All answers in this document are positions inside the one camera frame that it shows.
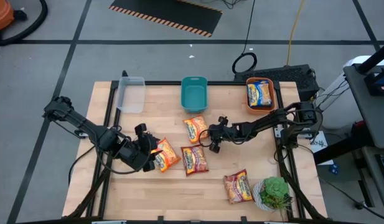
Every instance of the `teal container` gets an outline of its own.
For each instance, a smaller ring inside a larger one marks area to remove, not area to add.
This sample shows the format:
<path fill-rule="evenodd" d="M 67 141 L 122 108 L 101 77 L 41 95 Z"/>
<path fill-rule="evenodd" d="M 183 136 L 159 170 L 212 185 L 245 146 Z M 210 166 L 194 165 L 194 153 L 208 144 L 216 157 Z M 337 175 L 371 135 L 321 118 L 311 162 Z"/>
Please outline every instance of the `teal container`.
<path fill-rule="evenodd" d="M 186 77 L 182 80 L 180 103 L 188 113 L 203 112 L 207 106 L 207 79 Z"/>

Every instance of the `wooden tabletop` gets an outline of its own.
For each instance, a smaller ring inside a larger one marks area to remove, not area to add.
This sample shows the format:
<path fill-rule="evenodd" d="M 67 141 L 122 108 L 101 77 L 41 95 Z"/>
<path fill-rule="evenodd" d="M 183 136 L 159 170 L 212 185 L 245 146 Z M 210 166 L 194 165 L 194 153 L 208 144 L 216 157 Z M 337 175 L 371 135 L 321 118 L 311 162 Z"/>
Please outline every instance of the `wooden tabletop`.
<path fill-rule="evenodd" d="M 299 101 L 295 83 L 281 82 L 285 106 Z M 110 82 L 96 82 L 93 88 L 87 118 L 103 124 L 110 91 Z M 246 112 L 245 86 L 208 86 L 208 108 L 202 113 L 207 125 L 217 124 L 219 116 L 228 116 L 230 123 L 254 121 L 260 116 Z M 114 110 L 110 125 L 113 125 Z M 119 125 L 126 135 L 135 137 L 134 127 L 146 123 L 148 131 L 157 138 L 167 138 L 178 155 L 180 147 L 191 146 L 183 119 L 192 118 L 180 105 L 180 86 L 146 86 L 146 101 L 142 113 L 120 116 Z M 310 147 L 308 140 L 299 144 Z M 78 156 L 91 148 L 88 139 L 81 140 Z M 279 176 L 279 167 L 273 159 L 275 150 L 272 129 L 240 146 L 223 142 L 219 154 L 204 149 L 209 172 L 185 175 L 182 161 L 165 173 L 160 170 L 138 172 L 131 175 L 111 174 L 106 202 L 105 219 L 157 220 L 229 220 L 282 221 L 279 212 L 260 210 L 252 201 L 230 205 L 223 185 L 223 176 L 247 169 L 250 187 L 262 179 Z M 313 156 L 303 148 L 294 149 L 294 158 L 301 190 L 323 216 L 327 216 Z M 89 153 L 73 170 L 63 215 L 71 213 L 83 200 L 91 187 L 96 154 Z M 120 160 L 113 163 L 115 170 L 131 170 Z M 97 214 L 101 192 L 96 194 L 93 214 Z M 294 204 L 294 216 L 297 207 Z"/>

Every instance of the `yellow cable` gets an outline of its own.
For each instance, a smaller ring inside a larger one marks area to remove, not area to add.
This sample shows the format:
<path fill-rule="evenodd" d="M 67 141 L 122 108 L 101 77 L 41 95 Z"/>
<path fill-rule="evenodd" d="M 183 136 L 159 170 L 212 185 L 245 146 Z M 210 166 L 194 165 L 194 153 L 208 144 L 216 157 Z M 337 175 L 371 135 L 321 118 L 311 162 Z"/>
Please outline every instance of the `yellow cable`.
<path fill-rule="evenodd" d="M 296 26 L 297 26 L 297 23 L 298 23 L 298 19 L 299 19 L 299 15 L 300 15 L 300 13 L 301 13 L 301 11 L 302 11 L 302 7 L 303 7 L 303 5 L 304 5 L 304 1 L 305 1 L 305 0 L 301 0 L 301 3 L 300 3 L 300 5 L 299 5 L 299 9 L 298 9 L 298 12 L 297 12 L 296 20 L 294 21 L 293 28 L 291 29 L 290 41 L 289 41 L 289 50 L 288 50 L 288 52 L 287 52 L 287 62 L 286 62 L 286 65 L 289 65 L 291 41 L 292 41 L 292 39 L 293 39 L 294 30 L 296 29 Z"/>

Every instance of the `metal bracket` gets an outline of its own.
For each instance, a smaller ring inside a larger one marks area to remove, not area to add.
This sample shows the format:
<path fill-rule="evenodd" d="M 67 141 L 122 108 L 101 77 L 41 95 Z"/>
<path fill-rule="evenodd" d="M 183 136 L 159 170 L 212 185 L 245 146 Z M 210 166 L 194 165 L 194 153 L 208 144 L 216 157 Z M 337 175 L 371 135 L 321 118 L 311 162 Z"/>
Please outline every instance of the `metal bracket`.
<path fill-rule="evenodd" d="M 280 138 L 281 137 L 281 131 L 283 130 L 283 127 L 278 127 L 278 128 L 274 128 L 274 136 L 276 138 Z M 302 129 L 302 133 L 304 131 L 307 131 L 307 132 L 311 132 L 311 129 L 310 128 L 304 128 Z M 301 139 L 311 139 L 312 138 L 312 134 L 299 134 L 297 136 L 297 138 L 301 138 Z"/>

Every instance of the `potted succulent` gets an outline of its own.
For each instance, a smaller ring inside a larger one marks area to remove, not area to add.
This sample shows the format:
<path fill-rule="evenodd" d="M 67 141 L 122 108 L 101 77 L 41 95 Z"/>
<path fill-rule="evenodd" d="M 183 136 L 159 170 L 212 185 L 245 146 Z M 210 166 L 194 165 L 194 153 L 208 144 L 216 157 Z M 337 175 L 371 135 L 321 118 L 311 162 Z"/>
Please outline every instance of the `potted succulent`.
<path fill-rule="evenodd" d="M 253 188 L 253 196 L 256 205 L 269 212 L 285 209 L 293 199 L 282 177 L 270 177 L 258 182 Z"/>

